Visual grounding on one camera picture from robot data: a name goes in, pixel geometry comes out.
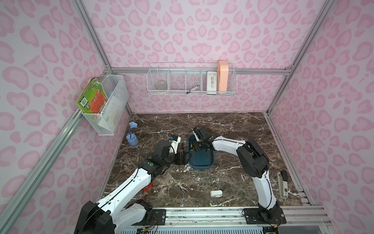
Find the red pencil cup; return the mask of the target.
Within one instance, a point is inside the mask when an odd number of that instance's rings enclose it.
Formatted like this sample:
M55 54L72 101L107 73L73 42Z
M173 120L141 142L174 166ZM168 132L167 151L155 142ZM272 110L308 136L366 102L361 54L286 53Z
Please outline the red pencil cup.
M151 182L150 184L148 184L147 186L145 186L141 192L145 193L145 192L148 192L153 186L153 182Z

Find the teal plastic storage box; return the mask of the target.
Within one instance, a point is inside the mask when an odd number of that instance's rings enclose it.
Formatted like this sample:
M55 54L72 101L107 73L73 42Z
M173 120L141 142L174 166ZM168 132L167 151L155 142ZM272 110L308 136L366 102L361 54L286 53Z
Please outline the teal plastic storage box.
M214 152L210 150L195 151L192 144L195 140L194 135L189 136L188 151L191 155L189 160L190 167L195 170L210 169L215 163Z

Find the white card in basket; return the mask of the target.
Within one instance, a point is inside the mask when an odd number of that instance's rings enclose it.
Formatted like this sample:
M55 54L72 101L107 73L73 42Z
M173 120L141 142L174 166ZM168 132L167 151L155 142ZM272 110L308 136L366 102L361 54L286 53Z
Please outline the white card in basket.
M217 78L218 73L213 71L208 71L206 74L206 93L208 95L217 94Z

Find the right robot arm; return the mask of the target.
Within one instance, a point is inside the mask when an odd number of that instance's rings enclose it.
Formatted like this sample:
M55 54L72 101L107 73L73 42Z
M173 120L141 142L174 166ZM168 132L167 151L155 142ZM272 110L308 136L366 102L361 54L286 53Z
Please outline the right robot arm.
M269 158L261 146L254 140L233 140L223 136L212 136L206 128L193 130L196 150L223 151L238 156L245 173L251 176L258 194L258 216L269 222L280 210L269 177Z

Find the black marker in basket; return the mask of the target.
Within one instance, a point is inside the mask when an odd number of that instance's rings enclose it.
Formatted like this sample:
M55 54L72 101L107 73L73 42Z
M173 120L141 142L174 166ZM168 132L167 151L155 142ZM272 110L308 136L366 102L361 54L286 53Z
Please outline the black marker in basket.
M200 89L200 86L198 85L198 86L196 86L196 87L194 87L194 88L188 90L188 91L186 92L186 94L188 95L188 94L190 94L192 91L196 91L196 90L199 90L199 89Z

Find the small white eraser block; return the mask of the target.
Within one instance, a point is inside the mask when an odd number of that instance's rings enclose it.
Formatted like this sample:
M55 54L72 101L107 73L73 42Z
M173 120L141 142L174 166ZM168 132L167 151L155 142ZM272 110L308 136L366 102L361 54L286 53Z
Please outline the small white eraser block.
M222 190L213 190L213 191L210 191L210 196L212 198L220 198L222 197L223 195L223 191Z

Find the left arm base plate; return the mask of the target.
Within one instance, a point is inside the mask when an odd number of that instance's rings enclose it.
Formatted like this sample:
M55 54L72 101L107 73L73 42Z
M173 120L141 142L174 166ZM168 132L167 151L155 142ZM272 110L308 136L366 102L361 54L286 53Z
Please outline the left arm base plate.
M166 222L166 209L152 209L147 211L142 221L135 223L134 226L149 226L156 223L160 226L165 225Z

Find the pink box in basket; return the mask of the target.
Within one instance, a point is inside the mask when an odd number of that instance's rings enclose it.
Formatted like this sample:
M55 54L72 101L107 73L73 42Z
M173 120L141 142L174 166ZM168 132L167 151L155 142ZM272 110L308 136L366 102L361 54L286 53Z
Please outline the pink box in basket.
M219 92L225 93L228 88L229 66L226 60L218 61Z

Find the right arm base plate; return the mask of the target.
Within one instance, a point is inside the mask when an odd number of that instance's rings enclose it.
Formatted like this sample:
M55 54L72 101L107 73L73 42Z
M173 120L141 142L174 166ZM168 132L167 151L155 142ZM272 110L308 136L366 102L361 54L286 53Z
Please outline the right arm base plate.
M245 217L246 224L271 224L279 226L287 223L283 210L280 207L274 207L270 210L245 208L242 210L242 215Z

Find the blue spray bottle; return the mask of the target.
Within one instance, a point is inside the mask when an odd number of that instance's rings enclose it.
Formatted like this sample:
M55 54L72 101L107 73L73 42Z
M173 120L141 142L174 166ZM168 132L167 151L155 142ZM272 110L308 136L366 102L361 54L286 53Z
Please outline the blue spray bottle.
M135 146L138 144L138 139L135 135L135 133L133 132L134 129L136 129L138 127L138 124L134 121L130 122L129 123L129 132L126 134L126 139L128 141L128 143L130 144L130 146Z

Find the white mesh side basket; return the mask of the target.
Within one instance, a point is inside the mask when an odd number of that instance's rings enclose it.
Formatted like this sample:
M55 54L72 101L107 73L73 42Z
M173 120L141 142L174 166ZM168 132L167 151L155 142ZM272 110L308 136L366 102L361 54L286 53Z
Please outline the white mesh side basket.
M103 81L91 79L76 104L100 136L113 136L128 99L124 77L107 75Z

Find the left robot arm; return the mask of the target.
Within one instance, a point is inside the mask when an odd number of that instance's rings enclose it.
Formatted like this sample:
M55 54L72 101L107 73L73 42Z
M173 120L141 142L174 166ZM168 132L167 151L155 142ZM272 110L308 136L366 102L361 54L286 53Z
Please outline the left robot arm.
M89 201L82 207L74 232L118 234L134 224L148 223L153 209L149 203L138 200L129 207L126 205L171 165L186 165L188 162L180 137L160 140L154 152L140 162L125 182L98 202Z

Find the green red booklet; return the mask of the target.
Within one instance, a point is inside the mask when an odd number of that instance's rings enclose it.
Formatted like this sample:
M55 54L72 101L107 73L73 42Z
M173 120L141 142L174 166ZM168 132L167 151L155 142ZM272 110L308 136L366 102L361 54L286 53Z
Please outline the green red booklet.
M100 79L92 78L77 99L76 104L85 114L100 114L108 99Z

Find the grey white stapler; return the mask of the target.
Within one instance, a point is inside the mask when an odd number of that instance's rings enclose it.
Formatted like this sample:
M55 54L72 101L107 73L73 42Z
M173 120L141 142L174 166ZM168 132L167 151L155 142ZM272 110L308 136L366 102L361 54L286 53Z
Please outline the grey white stapler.
M288 173L282 170L277 173L280 197L283 200L288 199Z

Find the grey cup in basket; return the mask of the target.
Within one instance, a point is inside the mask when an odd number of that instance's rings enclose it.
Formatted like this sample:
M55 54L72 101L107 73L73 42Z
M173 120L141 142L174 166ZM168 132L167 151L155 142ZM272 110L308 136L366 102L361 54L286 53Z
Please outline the grey cup in basket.
M166 90L168 89L168 85L167 85L165 82L159 82L159 83L157 84L156 89L157 89L158 91L166 91Z

